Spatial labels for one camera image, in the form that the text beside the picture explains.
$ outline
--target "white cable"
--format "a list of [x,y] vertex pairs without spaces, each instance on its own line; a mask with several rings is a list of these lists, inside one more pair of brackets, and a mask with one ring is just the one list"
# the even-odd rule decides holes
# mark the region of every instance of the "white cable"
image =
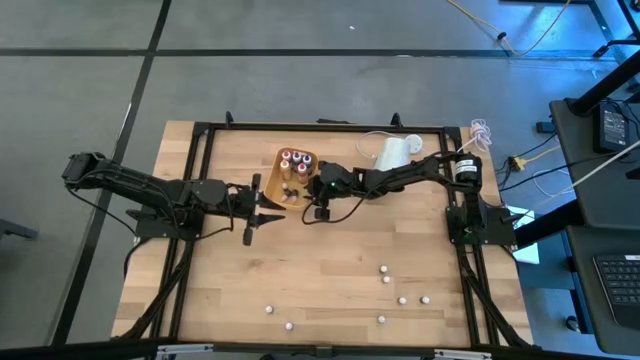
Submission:
[[487,126],[487,121],[485,119],[471,120],[469,136],[471,136],[471,140],[464,143],[457,152],[462,151],[462,149],[471,143],[475,143],[476,147],[480,151],[487,152],[489,150],[489,145],[493,144],[491,141],[491,129]]
[[392,134],[392,133],[388,133],[386,131],[370,131],[366,134],[362,134],[362,136],[360,136],[358,138],[358,140],[356,140],[356,149],[358,149],[358,152],[360,153],[360,155],[364,156],[364,157],[368,157],[369,159],[375,159],[377,156],[376,155],[368,155],[365,154],[361,149],[360,149],[360,140],[364,139],[365,137],[369,136],[369,135],[373,135],[373,134],[383,134],[383,135],[387,135],[389,137],[395,137],[395,138],[400,138],[400,136],[396,135],[396,134]]
[[622,155],[628,153],[629,151],[635,149],[638,145],[640,145],[640,140],[636,141],[635,143],[633,143],[631,146],[629,146],[628,148],[622,150],[621,152],[617,153],[614,157],[612,157],[611,159],[605,161],[604,163],[602,163],[600,166],[598,166],[597,168],[591,170],[591,172],[589,172],[587,175],[581,177],[578,181],[574,182],[573,184],[569,185],[566,189],[563,189],[562,191],[560,191],[559,193],[556,193],[555,195],[551,196],[550,198],[540,201],[539,203],[535,204],[529,211],[527,211],[526,213],[524,213],[524,216],[527,216],[530,212],[532,212],[533,210],[537,209],[538,207],[540,207],[541,205],[544,205],[546,203],[548,203],[549,201],[557,198],[558,196],[562,195],[563,192],[567,191],[567,190],[571,190],[574,187],[578,186],[579,184],[581,184],[583,181],[587,180],[588,178],[590,178],[591,176],[593,176],[593,174],[597,173],[598,171],[602,170],[605,166],[611,164],[612,162],[618,160],[619,158],[622,157]]
[[[542,189],[542,186],[540,186],[540,184],[538,184],[538,179],[535,178],[535,176],[537,176],[538,174],[547,173],[549,170],[550,169],[544,169],[544,170],[540,170],[540,171],[534,172],[533,173],[533,176],[534,176],[533,183],[536,185],[536,187],[538,188],[538,190],[540,190],[541,193],[543,193],[543,194],[545,194],[547,196],[553,196],[553,194],[549,194],[548,192],[544,191],[544,189]],[[566,175],[569,175],[569,172],[565,171],[565,170],[556,170],[556,171],[561,172],[561,173],[566,174]],[[573,190],[566,190],[566,191],[563,191],[562,194],[569,194],[569,193],[572,193],[572,192],[573,192]]]

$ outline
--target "yellow cable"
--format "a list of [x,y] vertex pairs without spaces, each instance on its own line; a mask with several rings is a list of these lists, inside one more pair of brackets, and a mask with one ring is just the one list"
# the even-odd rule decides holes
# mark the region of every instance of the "yellow cable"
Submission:
[[541,152],[540,154],[538,154],[538,155],[536,155],[536,156],[532,157],[531,159],[523,159],[523,160],[524,160],[524,163],[526,164],[526,163],[530,163],[530,162],[532,162],[532,161],[538,160],[538,159],[540,159],[541,157],[543,157],[543,156],[547,155],[548,153],[550,153],[550,152],[552,152],[552,151],[556,151],[556,150],[558,150],[558,149],[560,149],[560,145],[558,145],[558,146],[556,146],[556,147],[552,147],[552,148],[551,148],[551,149],[549,149],[549,150],[543,151],[543,152]]
[[[489,26],[490,28],[492,28],[493,30],[495,30],[498,34],[503,33],[504,31],[498,29],[495,25],[491,24],[490,22],[484,20],[484,19],[480,19],[479,17],[473,15],[472,13],[468,12],[465,8],[463,8],[462,6],[456,4],[453,0],[447,0],[447,2],[453,6],[455,6],[456,8],[458,8],[458,10],[460,10],[463,14],[467,15],[469,18],[471,18],[471,20],[483,23],[487,26]],[[536,46],[538,46],[538,44],[540,44],[540,42],[542,41],[542,39],[544,39],[545,36],[547,36],[547,34],[549,33],[549,31],[551,31],[551,28],[556,24],[556,22],[558,22],[558,20],[560,20],[560,16],[562,16],[562,14],[564,13],[565,10],[567,10],[567,8],[569,7],[569,4],[571,4],[571,0],[567,0],[567,2],[564,4],[564,6],[562,7],[562,10],[560,10],[560,12],[558,13],[558,16],[556,16],[556,19],[553,20],[553,22],[551,23],[551,25],[549,25],[549,28],[547,29],[547,31],[544,32],[544,34],[542,34],[542,36],[538,39],[538,41],[536,41],[533,46],[531,46],[529,48],[529,50],[524,51],[524,52],[518,52],[516,51],[512,46],[511,43],[509,43],[509,40],[507,39],[507,37],[503,37],[502,40],[504,40],[504,43],[507,44],[507,47],[509,48],[509,50],[511,50],[511,52],[515,55],[515,56],[525,56],[527,55],[531,50],[535,49]]]

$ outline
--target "black desk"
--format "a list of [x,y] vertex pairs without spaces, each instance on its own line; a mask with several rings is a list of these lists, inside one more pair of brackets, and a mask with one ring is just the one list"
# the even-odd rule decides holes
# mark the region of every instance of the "black desk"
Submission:
[[[640,115],[640,105],[632,104],[631,107],[636,115]],[[600,155],[592,150],[591,116],[573,115],[565,101],[553,101],[550,108],[567,163]],[[621,108],[627,111],[626,106],[622,105]],[[635,128],[631,126],[631,141],[636,140]],[[640,150],[633,151],[628,159],[640,159]],[[575,182],[605,161],[607,158],[570,167],[571,180]],[[609,164],[575,188],[576,200],[518,228],[518,245],[531,244],[562,231],[567,225],[640,230],[637,203],[640,200],[640,180],[628,180],[625,176],[627,171],[639,166],[640,161]]]
[[613,354],[640,354],[640,331],[614,321],[593,264],[596,255],[640,254],[640,232],[576,226],[566,231],[598,346]]

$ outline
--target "small bottle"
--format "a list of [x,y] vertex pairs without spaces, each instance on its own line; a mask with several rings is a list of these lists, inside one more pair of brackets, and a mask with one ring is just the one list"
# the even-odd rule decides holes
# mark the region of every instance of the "small bottle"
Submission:
[[280,172],[284,180],[291,180],[291,163],[287,160],[282,160],[280,162]]
[[291,161],[291,151],[285,150],[282,152],[282,160]]
[[306,184],[307,180],[309,179],[309,173],[307,172],[307,165],[298,164],[297,173],[298,173],[298,181],[301,184]]
[[302,157],[302,163],[307,166],[307,173],[311,174],[313,167],[311,166],[311,156],[305,155]]
[[302,155],[300,155],[299,152],[294,151],[293,154],[291,154],[291,161],[293,162],[293,165],[300,164],[302,161]]
[[292,203],[296,203],[298,201],[298,190],[291,190],[291,195],[287,199],[287,201],[291,200]]

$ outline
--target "keyboard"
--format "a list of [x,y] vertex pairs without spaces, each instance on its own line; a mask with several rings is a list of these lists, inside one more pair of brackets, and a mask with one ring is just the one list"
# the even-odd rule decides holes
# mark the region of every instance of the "keyboard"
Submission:
[[640,330],[640,255],[593,258],[614,320]]

